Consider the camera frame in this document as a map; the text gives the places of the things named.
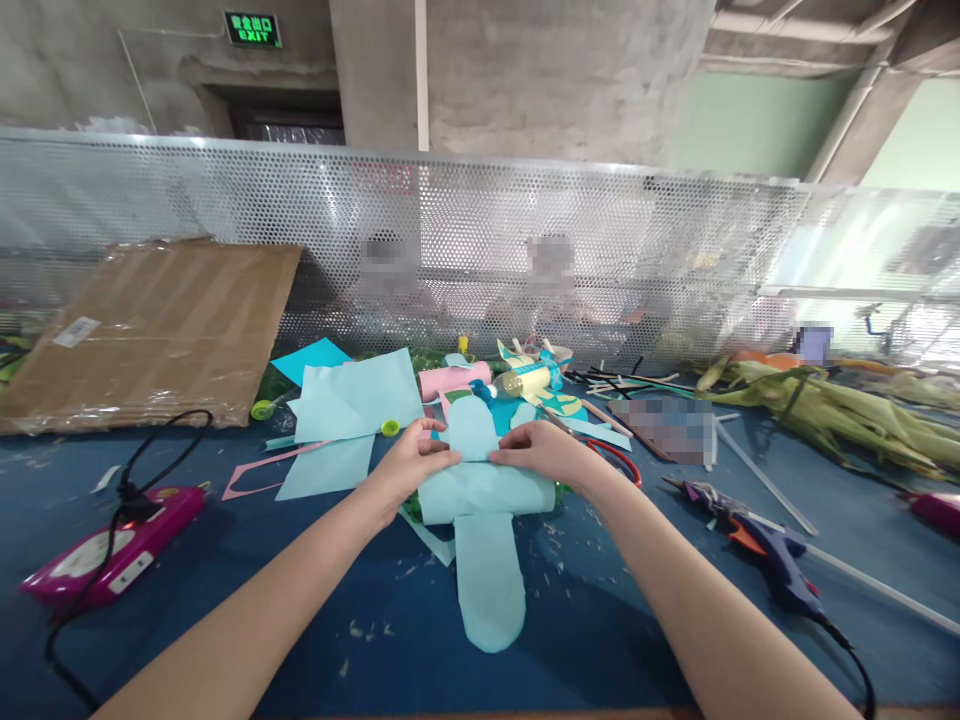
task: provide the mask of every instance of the person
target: person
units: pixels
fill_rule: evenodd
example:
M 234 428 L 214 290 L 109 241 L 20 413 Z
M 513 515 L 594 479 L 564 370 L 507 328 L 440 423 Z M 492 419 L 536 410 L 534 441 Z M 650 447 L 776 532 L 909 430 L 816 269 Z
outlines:
M 356 490 L 141 670 L 97 720 L 249 718 L 354 560 L 428 475 L 460 461 L 420 419 Z M 653 503 L 550 423 L 521 425 L 490 461 L 566 483 L 599 511 L 708 720 L 857 718 L 843 695 Z

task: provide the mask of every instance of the table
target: table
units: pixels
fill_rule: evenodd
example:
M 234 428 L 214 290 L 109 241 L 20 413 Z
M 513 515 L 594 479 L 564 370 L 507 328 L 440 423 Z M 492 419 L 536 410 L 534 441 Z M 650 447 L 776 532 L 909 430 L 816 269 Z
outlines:
M 744 411 L 726 423 L 755 448 L 769 420 Z M 0 697 L 4 716 L 81 716 L 83 708 L 43 664 L 49 612 L 19 582 L 105 525 L 115 493 L 91 495 L 145 430 L 0 440 Z M 106 698 L 265 565 L 344 493 L 274 502 L 267 491 L 219 498 L 234 466 L 263 457 L 265 428 L 214 431 L 166 484 L 210 481 L 207 507 L 115 605 L 72 623 L 61 657 Z M 154 444 L 148 477 L 190 434 Z M 378 438 L 372 462 L 390 441 Z M 712 474 L 667 465 L 642 447 L 644 491 L 680 531 L 848 697 L 856 670 L 810 623 L 785 616 L 761 572 L 706 518 L 658 489 L 660 476 L 707 479 L 785 523 L 791 518 L 721 443 Z M 292 460 L 245 476 L 236 489 L 278 482 Z M 777 434 L 758 464 L 820 529 L 814 542 L 953 619 L 960 619 L 960 543 L 923 525 L 893 491 L 845 472 L 792 436 Z M 260 715 L 374 715 L 671 707 L 692 703 L 653 614 L 596 513 L 568 495 L 558 510 L 514 521 L 527 587 L 517 642 L 485 655 L 463 633 L 453 568 L 436 561 L 400 519 L 363 552 L 267 690 Z M 857 645 L 882 704 L 960 701 L 960 639 L 891 604 L 815 558 L 801 561 L 831 618 Z

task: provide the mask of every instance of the pink paper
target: pink paper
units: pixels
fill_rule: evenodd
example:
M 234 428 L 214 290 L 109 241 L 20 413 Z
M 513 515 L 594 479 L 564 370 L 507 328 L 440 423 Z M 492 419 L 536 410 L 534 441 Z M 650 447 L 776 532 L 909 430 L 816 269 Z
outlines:
M 253 495 L 254 493 L 263 492 L 264 490 L 269 490 L 270 488 L 280 487 L 283 485 L 283 481 L 280 481 L 274 485 L 268 485 L 265 488 L 257 488 L 256 490 L 244 490 L 243 492 L 234 491 L 233 484 L 240 479 L 240 476 L 243 475 L 247 470 L 253 470 L 255 467 L 260 467 L 261 465 L 267 465 L 272 462 L 277 462 L 278 460 L 286 460 L 288 457 L 293 457 L 294 455 L 299 455 L 302 452 L 309 452 L 310 450 L 316 450 L 321 445 L 326 445 L 330 440 L 326 440 L 322 443 L 313 443 L 312 445 L 304 445 L 301 448 L 296 450 L 291 450 L 290 452 L 285 452 L 283 455 L 274 455 L 273 457 L 264 458 L 263 460 L 258 460 L 255 463 L 247 463 L 246 465 L 237 465 L 233 469 L 233 476 L 230 478 L 230 482 L 227 483 L 227 487 L 223 490 L 223 497 L 220 498 L 221 502 L 227 500 L 233 500 L 234 498 L 243 497 L 244 495 Z
M 475 362 L 473 367 L 449 367 L 436 370 L 424 370 L 420 373 L 420 395 L 424 402 L 433 402 L 441 390 L 469 385 L 471 380 L 482 380 L 489 385 L 490 366 L 483 360 Z

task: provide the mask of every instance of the forearm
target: forearm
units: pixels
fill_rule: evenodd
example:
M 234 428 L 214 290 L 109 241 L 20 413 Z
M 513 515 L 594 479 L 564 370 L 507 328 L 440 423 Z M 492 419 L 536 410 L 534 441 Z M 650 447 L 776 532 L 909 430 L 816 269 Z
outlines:
M 611 472 L 585 494 L 653 608 L 709 720 L 859 717 L 642 492 Z
M 94 716 L 248 718 L 284 657 L 396 508 L 361 486 L 145 667 Z

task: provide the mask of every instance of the green exit sign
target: green exit sign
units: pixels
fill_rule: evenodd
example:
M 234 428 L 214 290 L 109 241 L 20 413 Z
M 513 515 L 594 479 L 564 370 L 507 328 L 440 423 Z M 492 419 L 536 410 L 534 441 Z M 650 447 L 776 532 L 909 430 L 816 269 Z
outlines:
M 237 47 L 279 48 L 280 30 L 274 15 L 225 12 L 230 42 Z

